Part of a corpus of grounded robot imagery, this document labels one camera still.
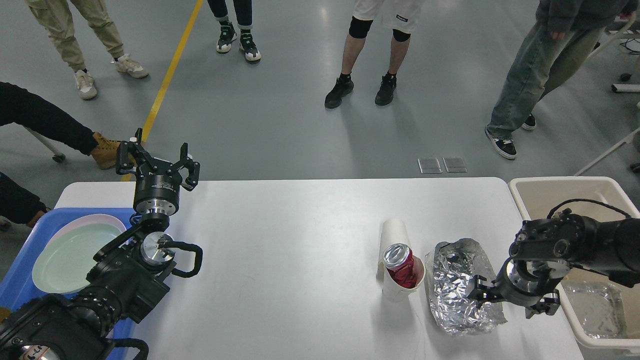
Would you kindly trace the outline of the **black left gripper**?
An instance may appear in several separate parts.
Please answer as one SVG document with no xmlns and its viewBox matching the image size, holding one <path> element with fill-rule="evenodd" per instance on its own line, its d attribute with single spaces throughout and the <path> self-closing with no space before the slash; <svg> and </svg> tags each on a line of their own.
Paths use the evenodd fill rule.
<svg viewBox="0 0 640 360">
<path fill-rule="evenodd" d="M 179 210 L 179 189 L 191 192 L 199 184 L 201 164 L 188 152 L 188 143 L 180 147 L 178 162 L 167 169 L 167 174 L 155 174 L 157 161 L 144 149 L 143 129 L 137 128 L 133 137 L 119 142 L 115 173 L 135 176 L 132 208 L 138 214 L 156 212 L 171 216 Z"/>
</svg>

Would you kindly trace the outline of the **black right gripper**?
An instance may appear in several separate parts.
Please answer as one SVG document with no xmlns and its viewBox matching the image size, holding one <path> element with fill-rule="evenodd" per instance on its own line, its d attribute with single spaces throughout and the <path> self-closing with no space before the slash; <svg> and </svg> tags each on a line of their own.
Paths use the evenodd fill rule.
<svg viewBox="0 0 640 360">
<path fill-rule="evenodd" d="M 562 279 L 562 261 L 508 259 L 497 274 L 497 287 L 487 285 L 484 276 L 473 276 L 467 299 L 482 308 L 485 303 L 500 303 L 504 298 L 526 306 L 526 319 L 542 313 L 553 316 L 561 306 L 560 292 L 555 289 Z"/>
</svg>

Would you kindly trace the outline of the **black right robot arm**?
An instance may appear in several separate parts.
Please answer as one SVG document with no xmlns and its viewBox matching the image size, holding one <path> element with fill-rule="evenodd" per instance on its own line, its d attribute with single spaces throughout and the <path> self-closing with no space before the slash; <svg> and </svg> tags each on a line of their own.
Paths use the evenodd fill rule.
<svg viewBox="0 0 640 360">
<path fill-rule="evenodd" d="M 560 307 L 557 285 L 577 268 L 606 276 L 625 287 L 639 283 L 640 221 L 599 222 L 560 203 L 544 219 L 526 219 L 510 244 L 496 278 L 474 275 L 467 299 L 523 306 L 527 318 L 554 315 Z"/>
</svg>

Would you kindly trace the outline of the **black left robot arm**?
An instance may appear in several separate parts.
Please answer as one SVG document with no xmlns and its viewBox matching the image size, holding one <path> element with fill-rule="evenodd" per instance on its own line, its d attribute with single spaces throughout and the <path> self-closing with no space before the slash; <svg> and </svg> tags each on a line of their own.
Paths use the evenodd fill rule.
<svg viewBox="0 0 640 360">
<path fill-rule="evenodd" d="M 179 160 L 153 157 L 142 145 L 143 130 L 122 141 L 116 173 L 134 174 L 137 221 L 93 256 L 89 285 L 68 299 L 48 294 L 28 301 L 1 322 L 3 360 L 105 360 L 116 348 L 137 349 L 146 360 L 148 344 L 110 338 L 118 321 L 140 323 L 169 292 L 169 275 L 191 278 L 201 271 L 203 250 L 167 234 L 179 209 L 179 190 L 192 191 L 201 165 L 180 148 Z"/>
</svg>

